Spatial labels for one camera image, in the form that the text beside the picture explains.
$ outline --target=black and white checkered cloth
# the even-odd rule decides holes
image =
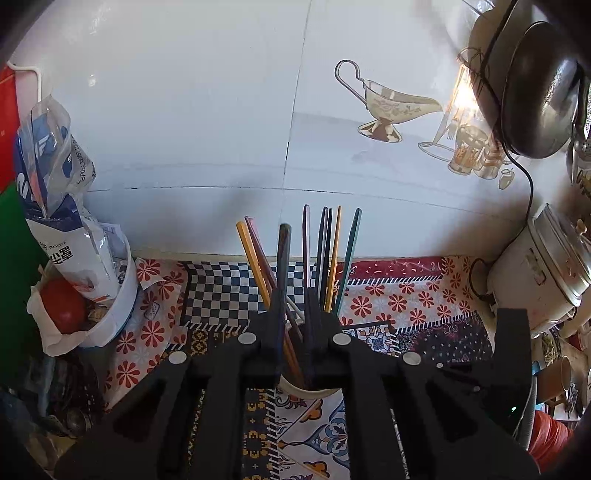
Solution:
[[[266,310],[248,263],[184,262],[189,273],[182,325],[245,327],[249,315]],[[304,308],[304,264],[291,262],[287,295]]]

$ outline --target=metal screw head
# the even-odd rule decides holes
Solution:
[[[187,354],[182,351],[173,352],[168,356],[168,361],[173,365],[180,365],[187,359]]]
[[[351,343],[351,337],[346,333],[335,333],[333,335],[333,342],[337,345],[345,346]]]
[[[256,335],[252,332],[244,332],[238,335],[238,341],[243,345],[251,345],[256,342]]]
[[[421,356],[417,352],[406,352],[402,356],[402,360],[408,365],[418,365],[421,363]]]

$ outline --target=rice cooker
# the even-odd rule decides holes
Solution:
[[[591,284],[586,230],[581,220],[574,226],[546,204],[492,266],[487,282],[493,309],[527,309],[533,332],[571,317]]]

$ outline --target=green cutting board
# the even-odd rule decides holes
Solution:
[[[30,355],[41,353],[39,330],[27,313],[31,285],[47,256],[31,235],[12,182],[0,194],[0,384],[16,383]]]

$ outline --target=white tiled wall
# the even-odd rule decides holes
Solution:
[[[56,0],[12,61],[70,112],[98,172],[86,205],[136,249],[241,254],[250,215],[269,254],[291,223],[297,255],[309,203],[313,232],[343,205],[345,236],[363,209],[358,256],[491,256],[520,227],[525,177],[500,191],[422,153],[441,112],[398,125],[399,144],[359,135],[372,117],[333,75],[353,59],[445,109],[471,22],[462,0]],[[17,86],[24,114],[34,78]],[[561,155],[531,168],[542,197],[563,196]]]

